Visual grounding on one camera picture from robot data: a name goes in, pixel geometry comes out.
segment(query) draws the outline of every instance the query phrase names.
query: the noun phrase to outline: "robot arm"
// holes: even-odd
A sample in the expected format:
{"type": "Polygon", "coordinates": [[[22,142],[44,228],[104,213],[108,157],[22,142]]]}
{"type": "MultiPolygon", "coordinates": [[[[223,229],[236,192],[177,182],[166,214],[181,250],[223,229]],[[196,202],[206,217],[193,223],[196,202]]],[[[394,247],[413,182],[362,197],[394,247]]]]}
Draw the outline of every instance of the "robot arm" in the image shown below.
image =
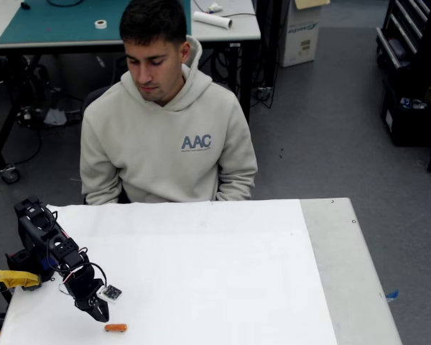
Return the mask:
{"type": "Polygon", "coordinates": [[[95,320],[107,322],[107,302],[97,295],[103,289],[104,282],[94,277],[93,266],[101,268],[89,262],[86,252],[80,250],[60,227],[57,217],[41,207],[37,197],[18,203],[14,210],[24,249],[13,256],[6,256],[9,268],[38,274],[43,282],[51,279],[54,271],[59,272],[67,291],[75,300],[75,306],[95,320]]]}

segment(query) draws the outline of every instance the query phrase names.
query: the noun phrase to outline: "teal cutting mat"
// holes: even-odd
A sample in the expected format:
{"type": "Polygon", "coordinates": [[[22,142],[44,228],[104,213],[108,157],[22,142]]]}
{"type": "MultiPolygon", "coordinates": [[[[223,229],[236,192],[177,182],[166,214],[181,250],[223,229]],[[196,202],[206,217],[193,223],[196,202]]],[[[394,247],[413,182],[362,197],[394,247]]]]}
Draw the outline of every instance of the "teal cutting mat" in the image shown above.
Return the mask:
{"type": "MultiPolygon", "coordinates": [[[[75,0],[53,0],[72,4],[75,0]]],[[[0,44],[120,40],[119,25],[129,0],[85,0],[73,7],[55,7],[46,0],[26,0],[31,9],[16,12],[0,44]],[[106,29],[96,29],[94,22],[107,21],[106,29]]],[[[184,0],[187,28],[190,33],[190,0],[184,0]]]]}

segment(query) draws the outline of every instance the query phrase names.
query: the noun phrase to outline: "short dark hair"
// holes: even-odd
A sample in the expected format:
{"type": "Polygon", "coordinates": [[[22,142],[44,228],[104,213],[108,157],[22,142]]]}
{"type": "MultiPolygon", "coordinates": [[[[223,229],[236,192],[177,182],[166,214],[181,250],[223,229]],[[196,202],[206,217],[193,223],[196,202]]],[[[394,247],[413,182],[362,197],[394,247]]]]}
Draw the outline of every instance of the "short dark hair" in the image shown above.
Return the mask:
{"type": "Polygon", "coordinates": [[[120,36],[137,45],[148,45],[162,38],[183,43],[187,22],[179,0],[132,0],[121,16],[120,36]]]}

